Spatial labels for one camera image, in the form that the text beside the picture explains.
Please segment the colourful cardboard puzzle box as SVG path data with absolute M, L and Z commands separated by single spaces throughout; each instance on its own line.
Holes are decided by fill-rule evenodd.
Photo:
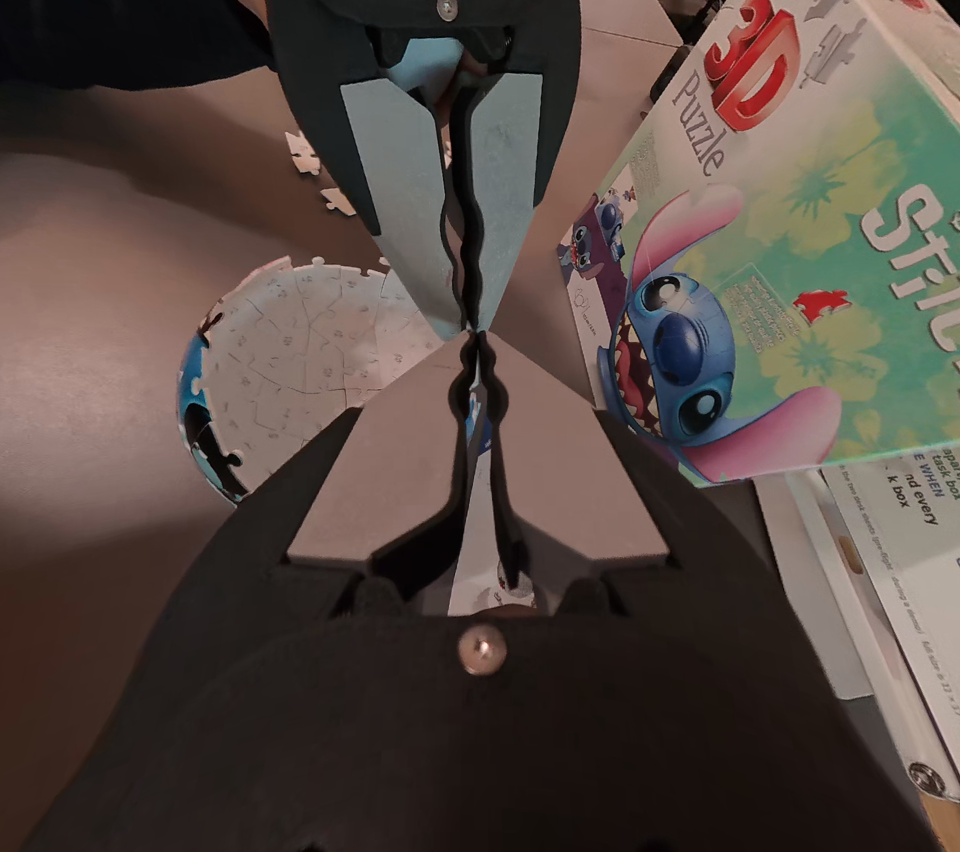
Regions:
M 958 24 L 724 0 L 564 236 L 594 398 L 696 486 L 958 443 Z

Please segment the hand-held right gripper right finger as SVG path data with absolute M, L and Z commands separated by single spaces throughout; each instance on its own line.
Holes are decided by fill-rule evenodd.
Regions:
M 504 572 L 554 612 L 572 582 L 663 566 L 669 550 L 594 406 L 497 335 L 484 335 Z

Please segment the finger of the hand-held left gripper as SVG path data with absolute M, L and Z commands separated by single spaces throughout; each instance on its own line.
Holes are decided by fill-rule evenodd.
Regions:
M 433 330 L 458 335 L 464 320 L 452 289 L 445 168 L 435 116 L 389 78 L 346 84 L 341 94 L 381 254 Z
M 534 214 L 543 78 L 504 73 L 462 83 L 450 117 L 451 174 L 462 213 L 462 306 L 488 330 Z

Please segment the partly built puzzle ball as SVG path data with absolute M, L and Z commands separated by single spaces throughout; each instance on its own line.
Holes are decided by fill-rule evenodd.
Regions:
M 385 260 L 364 271 L 277 259 L 219 299 L 187 345 L 176 385 L 181 440 L 236 506 L 441 345 Z

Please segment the puzzle pieces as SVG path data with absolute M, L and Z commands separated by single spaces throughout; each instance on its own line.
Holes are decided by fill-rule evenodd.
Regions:
M 297 173 L 316 186 L 325 208 L 345 217 L 354 217 L 354 207 L 303 134 L 300 131 L 286 131 L 284 137 Z

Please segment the white paper leaflet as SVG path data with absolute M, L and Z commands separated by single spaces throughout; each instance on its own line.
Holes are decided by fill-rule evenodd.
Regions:
M 534 586 L 520 574 L 510 587 L 499 558 L 492 493 L 492 427 L 486 413 L 486 393 L 475 385 L 466 422 L 473 475 L 462 546 L 453 574 L 447 606 L 450 617 L 466 617 L 504 606 L 537 606 Z

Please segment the black box device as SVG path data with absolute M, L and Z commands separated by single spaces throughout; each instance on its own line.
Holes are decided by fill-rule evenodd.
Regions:
M 650 88 L 651 102 L 656 103 L 660 99 L 669 83 L 677 74 L 678 69 L 688 58 L 690 49 L 690 45 L 683 44 L 672 54 Z

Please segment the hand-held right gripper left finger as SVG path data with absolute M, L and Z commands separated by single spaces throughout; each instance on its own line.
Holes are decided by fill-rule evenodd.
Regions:
M 474 334 L 462 332 L 366 402 L 287 556 L 389 580 L 403 599 L 458 557 L 467 502 Z

